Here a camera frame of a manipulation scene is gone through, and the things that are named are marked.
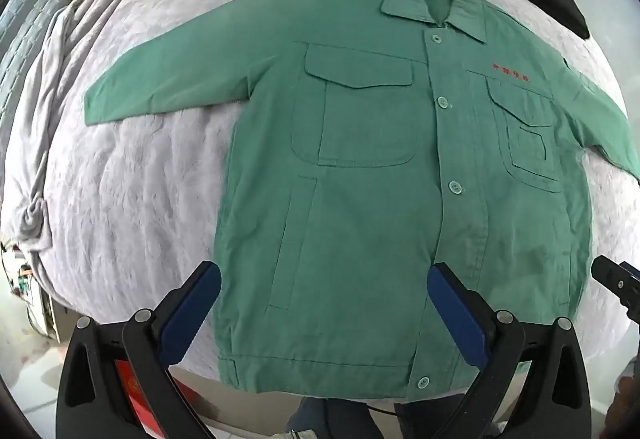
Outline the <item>green work jacket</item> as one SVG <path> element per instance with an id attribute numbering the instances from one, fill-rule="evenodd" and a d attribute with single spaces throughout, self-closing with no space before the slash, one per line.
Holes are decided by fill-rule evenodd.
<path id="1" fill-rule="evenodd" d="M 235 0 L 122 55 L 88 124 L 243 101 L 213 255 L 220 379 L 252 393 L 436 397 L 474 376 L 426 290 L 574 315 L 582 152 L 637 173 L 616 103 L 485 0 Z"/>

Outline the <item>red box under bed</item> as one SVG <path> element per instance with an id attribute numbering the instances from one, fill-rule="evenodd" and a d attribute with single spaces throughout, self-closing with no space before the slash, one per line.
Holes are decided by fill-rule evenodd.
<path id="1" fill-rule="evenodd" d="M 152 396 L 155 404 L 152 407 L 131 364 L 127 360 L 116 360 L 115 365 L 134 413 L 147 431 L 161 438 L 207 438 L 206 427 L 198 421 L 192 407 L 200 399 L 196 391 L 167 374 L 174 387 L 160 385 L 160 393 L 168 397 L 168 401 Z"/>

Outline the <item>clutter beside bed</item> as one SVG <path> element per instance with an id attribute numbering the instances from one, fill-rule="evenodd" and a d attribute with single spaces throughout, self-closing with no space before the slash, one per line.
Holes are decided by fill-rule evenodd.
<path id="1" fill-rule="evenodd" d="M 29 325 L 41 336 L 54 339 L 50 297 L 36 280 L 23 251 L 11 241 L 1 242 L 1 266 L 11 293 L 26 305 Z"/>

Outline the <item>lavender plush bed blanket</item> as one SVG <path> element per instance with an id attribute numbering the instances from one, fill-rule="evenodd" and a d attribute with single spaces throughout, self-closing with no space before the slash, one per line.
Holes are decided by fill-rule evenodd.
<path id="1" fill-rule="evenodd" d="M 85 96 L 131 49 L 232 1 L 75 0 L 55 15 L 17 105 L 1 230 L 64 305 L 101 322 L 125 318 L 157 303 L 200 261 L 215 261 L 226 162 L 244 102 L 90 125 Z M 580 49 L 568 32 L 521 0 L 485 1 L 574 69 Z M 638 253 L 639 170 L 614 166 L 595 147 L 582 152 L 582 167 L 592 211 L 583 294 L 592 256 L 605 251 L 605 216 L 620 230 L 623 251 Z M 195 354 L 201 372 L 222 381 L 213 317 Z"/>

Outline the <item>person's blue jeans legs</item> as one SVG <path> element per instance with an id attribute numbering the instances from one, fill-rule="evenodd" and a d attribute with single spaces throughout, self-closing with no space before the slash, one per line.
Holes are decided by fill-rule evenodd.
<path id="1" fill-rule="evenodd" d="M 313 433 L 316 438 L 383 438 L 372 413 L 391 416 L 400 426 L 396 413 L 364 402 L 303 397 L 285 431 L 293 438 L 301 438 L 304 433 Z"/>

